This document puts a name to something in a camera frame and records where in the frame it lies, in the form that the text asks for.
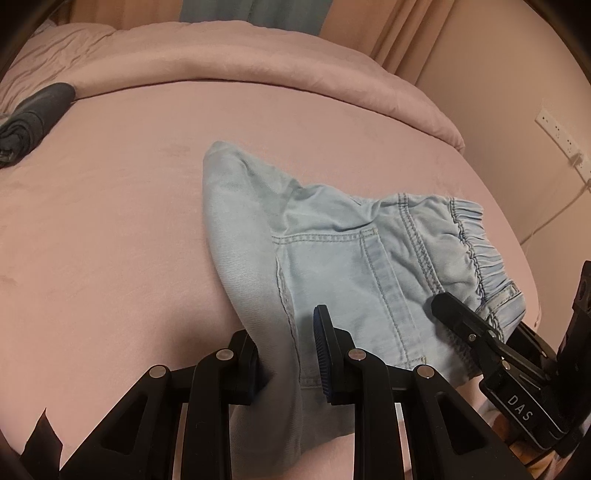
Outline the person's right hand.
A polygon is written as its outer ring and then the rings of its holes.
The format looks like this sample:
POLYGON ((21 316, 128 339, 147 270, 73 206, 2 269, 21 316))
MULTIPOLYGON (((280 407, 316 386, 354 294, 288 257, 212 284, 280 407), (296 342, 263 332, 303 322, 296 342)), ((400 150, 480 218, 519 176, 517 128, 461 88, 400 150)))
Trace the person's right hand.
POLYGON ((526 442, 501 412, 498 410, 488 411, 484 414, 484 418, 535 479, 539 478, 549 467, 554 458, 554 453, 542 452, 526 442))

